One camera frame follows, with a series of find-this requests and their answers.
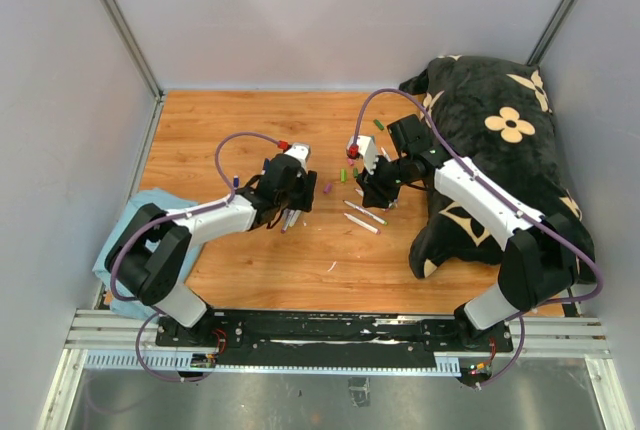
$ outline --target wooden table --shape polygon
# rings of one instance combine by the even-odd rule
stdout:
[[[365,93],[171,92],[142,178],[141,189],[160,187],[182,198],[206,202],[227,194],[213,155],[218,143],[238,131],[265,133],[311,145],[309,167],[318,172],[313,211],[285,234],[260,228],[208,243],[187,284],[216,307],[354,312],[450,314],[496,280],[496,268],[449,261],[425,280],[408,266],[411,242],[427,221],[423,192],[405,188],[399,206],[383,214],[389,222],[374,235],[342,213],[355,193],[345,145]],[[395,95],[374,99],[361,133],[375,135],[394,155],[388,124],[414,112]],[[255,138],[239,138],[222,151],[222,165],[241,182],[259,173],[278,149]],[[340,183],[340,169],[348,181]],[[328,182],[333,190],[322,190]],[[333,262],[334,268],[329,271]],[[562,315],[556,306],[541,314]]]

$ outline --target pillow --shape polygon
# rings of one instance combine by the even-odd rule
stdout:
[[[439,57],[399,88],[426,94],[424,106],[458,154],[470,157],[523,203],[545,215],[568,218],[572,243],[594,257],[580,208],[562,180],[553,111],[537,66],[485,57]],[[432,186],[427,197],[429,221],[409,252],[417,278],[428,277],[453,257],[489,265],[502,261],[497,242],[457,202]],[[595,281],[583,263],[579,273],[581,283]]]

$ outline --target folded towel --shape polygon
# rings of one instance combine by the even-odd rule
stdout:
[[[159,188],[153,190],[144,190],[131,197],[131,199],[127,203],[127,206],[122,212],[122,215],[120,216],[120,220],[118,220],[118,223],[111,232],[111,235],[109,235],[107,242],[104,244],[104,247],[102,247],[102,251],[98,256],[98,260],[93,266],[93,273],[95,273],[95,275],[100,280],[102,280],[107,288],[109,288],[109,280],[111,278],[111,274],[107,271],[104,265],[107,254],[115,244],[116,240],[120,237],[126,226],[129,224],[135,213],[138,211],[138,209],[141,206],[146,205],[147,203],[154,203],[164,210],[171,208],[187,208],[197,205],[197,202],[183,200],[182,198],[171,195],[170,193],[167,193]],[[189,273],[191,273],[193,265],[196,263],[196,260],[200,255],[201,250],[202,246],[198,246],[192,248],[191,250],[189,250],[189,252],[187,252],[187,255],[182,264],[182,268],[180,269],[180,274],[178,275],[178,281],[184,282],[187,279]],[[120,282],[117,283],[117,288],[122,295],[131,296],[131,292],[129,292],[129,290],[127,290]],[[137,318],[139,320],[146,320],[154,313],[153,309],[144,306],[137,300],[134,302],[123,302],[114,298],[110,306],[113,313],[125,317]]]

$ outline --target red connector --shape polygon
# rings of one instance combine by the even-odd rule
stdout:
[[[349,149],[347,150],[347,157],[351,158],[352,160],[356,160],[358,158],[358,145],[357,144],[352,144]]]

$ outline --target white wall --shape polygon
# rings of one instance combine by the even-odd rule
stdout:
[[[34,428],[152,99],[99,0],[0,0],[0,421]]]
[[[439,54],[524,61],[559,0],[118,0],[167,88],[375,88]]]
[[[578,0],[543,71],[606,282],[604,322],[640,424],[640,0]]]

